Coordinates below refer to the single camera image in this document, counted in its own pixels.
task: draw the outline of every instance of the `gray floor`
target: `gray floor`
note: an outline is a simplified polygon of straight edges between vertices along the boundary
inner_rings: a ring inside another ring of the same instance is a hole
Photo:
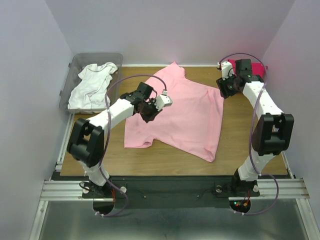
[[[270,200],[252,201],[250,212]],[[91,202],[50,202],[41,240],[307,240],[293,200],[279,200],[261,215],[240,216],[229,209],[135,209],[122,216],[94,215]]]

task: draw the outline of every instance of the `red object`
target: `red object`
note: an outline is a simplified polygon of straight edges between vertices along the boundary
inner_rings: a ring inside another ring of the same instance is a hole
[[[234,68],[236,67],[235,61],[236,60],[228,59],[228,62],[230,62],[232,64],[232,67],[234,67]],[[265,69],[261,63],[252,62],[251,67],[252,67],[252,74],[253,75],[260,75],[260,77],[262,77],[262,78],[264,77]]]

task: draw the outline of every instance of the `pink fabric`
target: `pink fabric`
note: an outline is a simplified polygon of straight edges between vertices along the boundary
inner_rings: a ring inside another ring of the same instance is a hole
[[[148,148],[157,139],[208,162],[215,159],[223,117],[224,99],[217,88],[185,78],[185,69],[175,62],[158,71],[173,104],[149,123],[139,114],[126,119],[125,148]],[[149,78],[147,84],[162,93],[163,84]]]
[[[228,62],[230,62],[232,64],[232,67],[236,67],[236,63],[235,63],[236,60],[232,60],[232,59],[228,59]],[[261,63],[258,63],[258,62],[252,62],[251,63],[251,68],[252,68],[252,74],[253,75],[260,75],[260,77],[264,77],[264,74],[265,74],[265,68],[264,66],[262,66]]]

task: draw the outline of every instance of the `wall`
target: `wall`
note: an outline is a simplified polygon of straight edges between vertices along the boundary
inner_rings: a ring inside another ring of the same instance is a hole
[[[295,118],[290,147],[290,168],[303,177],[310,203],[320,224],[320,1],[296,0],[264,62],[269,66],[270,95]]]
[[[119,52],[125,64],[212,65],[262,57],[294,0],[46,0],[73,53]]]
[[[66,127],[72,53],[43,0],[2,1],[0,29],[0,239],[27,240]]]

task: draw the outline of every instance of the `white towel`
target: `white towel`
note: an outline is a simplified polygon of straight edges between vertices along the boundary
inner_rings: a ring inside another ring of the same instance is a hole
[[[79,74],[82,81],[76,86],[69,98],[68,109],[105,109],[105,94],[112,80],[111,74],[117,71],[112,62],[104,65],[87,65]]]

